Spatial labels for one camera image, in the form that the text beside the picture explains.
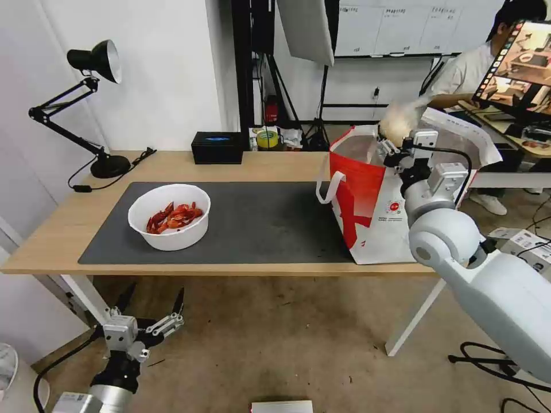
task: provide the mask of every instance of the paper bag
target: paper bag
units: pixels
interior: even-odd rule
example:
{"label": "paper bag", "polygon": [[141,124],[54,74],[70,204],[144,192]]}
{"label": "paper bag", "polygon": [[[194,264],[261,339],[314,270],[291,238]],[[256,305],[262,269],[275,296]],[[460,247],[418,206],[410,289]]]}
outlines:
{"label": "paper bag", "polygon": [[[469,184],[481,166],[501,160],[490,136],[468,122],[428,109],[420,127],[439,131],[437,147],[469,154],[473,162]],[[405,200],[400,193],[402,180],[393,168],[382,165],[376,135],[376,126],[358,126],[334,142],[327,158],[331,173],[327,194],[323,197],[320,193],[326,159],[316,195],[322,204],[331,202],[344,242],[357,264],[413,262]],[[454,154],[435,153],[433,158],[435,163],[465,163]]]}

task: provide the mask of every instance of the black desk lamp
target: black desk lamp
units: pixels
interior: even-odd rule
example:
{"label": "black desk lamp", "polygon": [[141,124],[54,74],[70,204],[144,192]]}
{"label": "black desk lamp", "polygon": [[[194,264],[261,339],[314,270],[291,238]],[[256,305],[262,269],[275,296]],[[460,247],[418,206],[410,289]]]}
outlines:
{"label": "black desk lamp", "polygon": [[[67,52],[67,60],[71,66],[80,70],[85,78],[79,84],[57,95],[55,98],[40,106],[31,108],[29,110],[30,118],[95,154],[97,159],[90,169],[92,175],[96,178],[114,178],[127,173],[130,170],[128,159],[123,156],[106,154],[103,146],[78,137],[51,121],[53,115],[98,91],[99,79],[92,75],[92,71],[99,73],[102,77],[114,83],[121,82],[122,71],[115,45],[111,40],[104,40],[98,43],[91,51],[69,50]],[[89,89],[83,95],[68,102],[55,103],[82,86],[86,86]]]}

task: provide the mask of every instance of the white bag handle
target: white bag handle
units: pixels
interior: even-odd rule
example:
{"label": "white bag handle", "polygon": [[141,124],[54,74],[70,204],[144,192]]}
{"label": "white bag handle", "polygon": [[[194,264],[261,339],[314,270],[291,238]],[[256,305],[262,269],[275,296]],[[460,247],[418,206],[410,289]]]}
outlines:
{"label": "white bag handle", "polygon": [[327,161],[329,159],[329,154],[325,157],[323,163],[321,164],[321,169],[319,174],[317,175],[317,182],[316,182],[316,196],[317,200],[320,201],[320,204],[329,204],[333,198],[335,198],[335,195],[337,195],[337,189],[339,188],[339,184],[341,181],[346,181],[346,175],[344,175],[342,172],[335,171],[333,176],[331,177],[331,182],[329,183],[329,188],[327,189],[327,194],[325,195],[325,199],[323,196],[321,196],[320,189],[321,189],[321,182],[323,181],[323,178],[325,176],[325,170],[327,168]]}

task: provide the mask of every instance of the man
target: man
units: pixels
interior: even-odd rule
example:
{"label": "man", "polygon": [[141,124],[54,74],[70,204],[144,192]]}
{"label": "man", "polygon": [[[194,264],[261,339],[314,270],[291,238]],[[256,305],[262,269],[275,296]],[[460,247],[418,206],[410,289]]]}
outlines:
{"label": "man", "polygon": [[[481,84],[495,56],[505,45],[519,20],[542,21],[547,16],[547,5],[544,0],[512,0],[506,2],[497,12],[494,27],[488,37],[489,41],[482,46],[465,52],[451,61],[440,77],[430,88],[433,96],[429,107],[443,110],[452,108],[460,100],[471,101],[472,95]],[[522,161],[519,151],[500,151],[503,161],[490,165],[486,172],[516,172]],[[471,199],[493,214],[506,215],[507,208],[498,198],[504,189],[488,188],[473,191]]]}

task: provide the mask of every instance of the concrete floor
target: concrete floor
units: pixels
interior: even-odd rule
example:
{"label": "concrete floor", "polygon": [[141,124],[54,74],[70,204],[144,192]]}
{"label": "concrete floor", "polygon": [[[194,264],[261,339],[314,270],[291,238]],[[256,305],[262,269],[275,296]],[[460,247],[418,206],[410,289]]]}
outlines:
{"label": "concrete floor", "polygon": [[[510,190],[504,200],[510,209],[506,217],[493,216],[472,201],[463,210],[487,233],[497,226],[527,226],[544,199]],[[540,214],[551,214],[551,202]],[[541,234],[551,236],[551,223]],[[133,280],[97,276],[95,284],[112,305]],[[462,341],[488,342],[448,290],[398,355],[386,356],[384,343],[393,326],[436,278],[137,281],[128,314],[162,317],[185,285],[186,325],[153,349],[131,404],[134,413],[237,413],[254,401],[289,399],[311,399],[318,413],[498,412],[504,397],[538,408],[524,388],[447,361]],[[86,392],[103,368],[103,354],[98,341],[50,372],[51,400],[65,390]],[[551,404],[550,397],[542,398]],[[508,413],[521,411],[507,408]]]}

